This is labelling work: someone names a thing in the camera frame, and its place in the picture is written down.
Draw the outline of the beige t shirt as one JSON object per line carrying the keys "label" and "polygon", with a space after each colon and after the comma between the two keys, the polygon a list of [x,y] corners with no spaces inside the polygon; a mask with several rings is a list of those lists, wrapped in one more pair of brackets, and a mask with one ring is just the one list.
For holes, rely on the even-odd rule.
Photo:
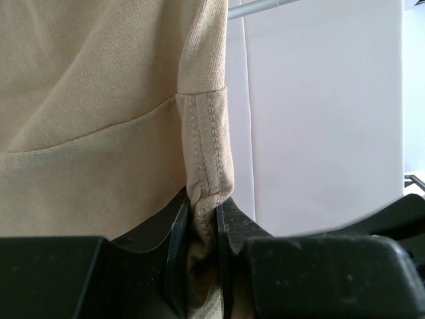
{"label": "beige t shirt", "polygon": [[1,235],[115,239],[182,189],[189,318],[221,315],[226,1],[1,2]]}

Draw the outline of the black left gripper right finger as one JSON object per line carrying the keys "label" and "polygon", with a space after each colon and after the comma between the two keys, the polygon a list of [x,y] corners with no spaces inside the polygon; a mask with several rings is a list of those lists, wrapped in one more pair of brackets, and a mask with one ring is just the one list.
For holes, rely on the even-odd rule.
{"label": "black left gripper right finger", "polygon": [[225,318],[424,317],[424,270],[391,238],[274,237],[231,199],[216,222]]}

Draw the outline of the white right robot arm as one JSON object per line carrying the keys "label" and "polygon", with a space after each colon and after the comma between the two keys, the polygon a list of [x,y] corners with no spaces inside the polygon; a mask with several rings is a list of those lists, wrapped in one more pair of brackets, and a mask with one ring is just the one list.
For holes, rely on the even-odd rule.
{"label": "white right robot arm", "polygon": [[424,270],[424,198],[419,195],[406,195],[340,231],[391,238],[409,254],[418,270]]}

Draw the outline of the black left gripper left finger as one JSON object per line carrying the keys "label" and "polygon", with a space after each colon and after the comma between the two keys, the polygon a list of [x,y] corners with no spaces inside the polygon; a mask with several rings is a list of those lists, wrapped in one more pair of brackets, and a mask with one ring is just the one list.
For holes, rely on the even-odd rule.
{"label": "black left gripper left finger", "polygon": [[126,234],[1,239],[2,318],[184,318],[189,198]]}

